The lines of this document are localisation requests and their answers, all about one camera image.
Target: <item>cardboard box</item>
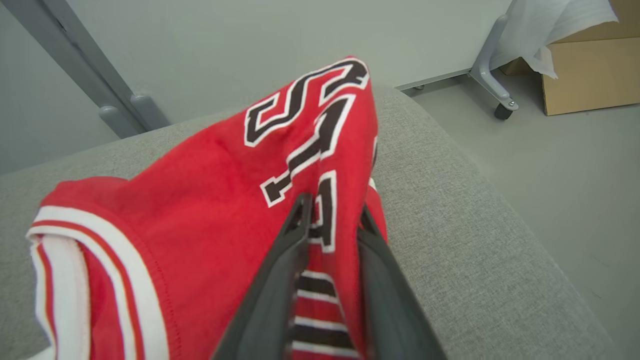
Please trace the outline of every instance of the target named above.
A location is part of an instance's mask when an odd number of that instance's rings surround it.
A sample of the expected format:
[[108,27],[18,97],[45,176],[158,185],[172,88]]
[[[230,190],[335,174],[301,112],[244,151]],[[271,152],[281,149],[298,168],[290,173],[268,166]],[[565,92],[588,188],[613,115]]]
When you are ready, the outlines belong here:
[[558,79],[543,75],[547,115],[640,102],[640,37],[551,44],[549,49]]
[[534,72],[523,58],[504,64],[500,67],[500,71],[505,75],[526,75]]
[[610,3],[620,22],[548,46],[558,79],[543,75],[547,115],[640,102],[640,0]]

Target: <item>caster wheel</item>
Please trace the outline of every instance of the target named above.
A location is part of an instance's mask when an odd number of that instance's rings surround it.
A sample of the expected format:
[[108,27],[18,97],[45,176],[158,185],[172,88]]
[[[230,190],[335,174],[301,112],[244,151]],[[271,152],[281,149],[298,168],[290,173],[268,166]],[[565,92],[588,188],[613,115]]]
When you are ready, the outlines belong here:
[[502,104],[498,104],[498,107],[493,112],[493,115],[500,120],[507,120],[513,111],[505,108]]

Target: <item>metal leg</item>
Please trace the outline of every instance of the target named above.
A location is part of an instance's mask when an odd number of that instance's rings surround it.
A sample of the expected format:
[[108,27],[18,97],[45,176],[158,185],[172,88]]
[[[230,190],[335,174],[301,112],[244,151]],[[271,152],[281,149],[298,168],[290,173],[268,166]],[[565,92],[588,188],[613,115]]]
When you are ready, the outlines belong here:
[[491,55],[498,46],[498,41],[500,40],[500,36],[502,36],[502,32],[506,25],[507,15],[502,15],[495,21],[495,24],[493,24],[493,28],[489,32],[489,36],[486,38],[486,41],[484,42],[469,75],[489,91],[489,93],[500,102],[500,105],[504,107],[504,110],[515,111],[518,109],[518,105],[511,98],[509,92],[493,77],[493,75],[491,75],[491,71],[489,69]]

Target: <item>gray wall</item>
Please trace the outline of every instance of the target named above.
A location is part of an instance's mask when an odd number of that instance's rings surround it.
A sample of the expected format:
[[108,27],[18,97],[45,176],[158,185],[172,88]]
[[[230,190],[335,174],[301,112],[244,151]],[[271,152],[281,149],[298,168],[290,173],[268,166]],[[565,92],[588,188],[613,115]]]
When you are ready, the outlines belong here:
[[392,86],[471,68],[511,0],[67,0],[172,122],[259,100],[348,55]]
[[0,3],[0,175],[117,139],[97,105]]

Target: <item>couch armrest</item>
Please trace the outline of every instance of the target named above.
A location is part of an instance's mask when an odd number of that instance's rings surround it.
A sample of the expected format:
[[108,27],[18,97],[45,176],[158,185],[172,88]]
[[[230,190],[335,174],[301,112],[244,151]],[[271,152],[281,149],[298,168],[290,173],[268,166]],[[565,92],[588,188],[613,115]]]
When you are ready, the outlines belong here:
[[413,100],[377,88],[373,178],[392,252],[451,358],[617,358],[511,206]]

